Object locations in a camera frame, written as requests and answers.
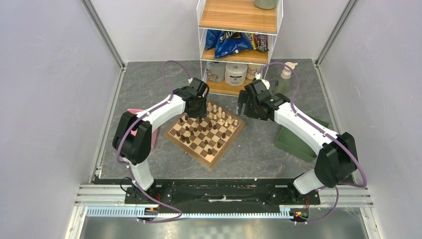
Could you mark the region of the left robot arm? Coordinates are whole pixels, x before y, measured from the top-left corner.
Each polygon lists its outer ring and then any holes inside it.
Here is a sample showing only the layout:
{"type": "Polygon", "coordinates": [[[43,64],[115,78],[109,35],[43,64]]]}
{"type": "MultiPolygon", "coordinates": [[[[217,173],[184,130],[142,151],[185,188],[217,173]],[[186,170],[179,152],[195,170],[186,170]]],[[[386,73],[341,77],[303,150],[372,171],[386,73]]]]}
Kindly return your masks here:
{"type": "Polygon", "coordinates": [[[133,184],[138,188],[137,197],[144,203],[155,200],[156,190],[151,187],[154,178],[147,158],[151,151],[152,133],[171,118],[187,114],[190,118],[207,115],[209,86],[192,78],[189,85],[174,89],[164,100],[138,114],[125,112],[120,117],[112,146],[116,159],[126,164],[133,184]]]}

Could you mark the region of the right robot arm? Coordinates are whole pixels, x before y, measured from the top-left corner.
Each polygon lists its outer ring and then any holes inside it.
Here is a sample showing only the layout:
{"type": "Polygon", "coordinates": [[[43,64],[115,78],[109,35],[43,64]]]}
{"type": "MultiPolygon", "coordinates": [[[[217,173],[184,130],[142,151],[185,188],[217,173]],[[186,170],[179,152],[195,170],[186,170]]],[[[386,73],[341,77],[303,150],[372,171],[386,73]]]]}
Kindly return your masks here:
{"type": "Polygon", "coordinates": [[[349,133],[337,134],[300,111],[286,96],[271,94],[269,82],[254,80],[239,92],[239,114],[258,120],[271,120],[290,130],[317,154],[314,169],[293,181],[288,199],[299,204],[310,191],[333,188],[358,169],[355,140],[349,133]]]}

